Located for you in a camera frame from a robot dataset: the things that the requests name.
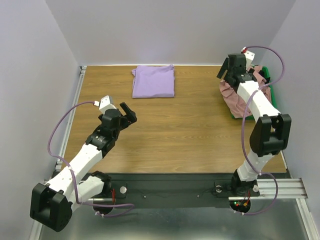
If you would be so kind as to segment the pink printed t shirt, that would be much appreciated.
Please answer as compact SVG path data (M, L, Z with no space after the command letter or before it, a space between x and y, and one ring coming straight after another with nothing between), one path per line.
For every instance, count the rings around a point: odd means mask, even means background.
M270 74L267 67L262 65L251 66L253 69L253 75L257 79L259 86L263 86L270 81ZM219 90L228 106L231 116L234 119L240 119L244 116L244 110L246 107L245 101L238 96L235 90L223 79L219 83Z

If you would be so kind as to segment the purple t shirt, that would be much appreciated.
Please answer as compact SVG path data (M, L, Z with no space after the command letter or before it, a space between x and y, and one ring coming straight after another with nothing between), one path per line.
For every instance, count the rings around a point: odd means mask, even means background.
M133 75L132 98L173 98L175 96L175 68L173 65L138 65Z

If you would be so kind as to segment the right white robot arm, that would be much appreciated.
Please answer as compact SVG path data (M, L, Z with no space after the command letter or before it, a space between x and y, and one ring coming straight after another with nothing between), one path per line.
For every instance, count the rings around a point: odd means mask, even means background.
M255 120L249 138L250 151L231 178L229 189L235 196L258 192L257 178L267 162L287 148L292 124L290 115L280 113L260 89L249 69L254 56L249 51L229 54L217 74L244 100L245 110Z

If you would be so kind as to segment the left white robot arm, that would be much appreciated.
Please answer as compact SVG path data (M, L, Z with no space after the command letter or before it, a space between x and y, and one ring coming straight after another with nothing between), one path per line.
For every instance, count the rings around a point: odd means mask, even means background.
M82 205L92 206L101 217L110 217L114 208L127 212L134 208L132 203L116 203L116 189L109 175L99 171L86 175L115 146L120 132L137 121L136 114L125 102L120 103L121 112L108 96L92 104L101 111L100 125L63 170L47 183L38 183L31 193L30 217L56 232L66 227Z

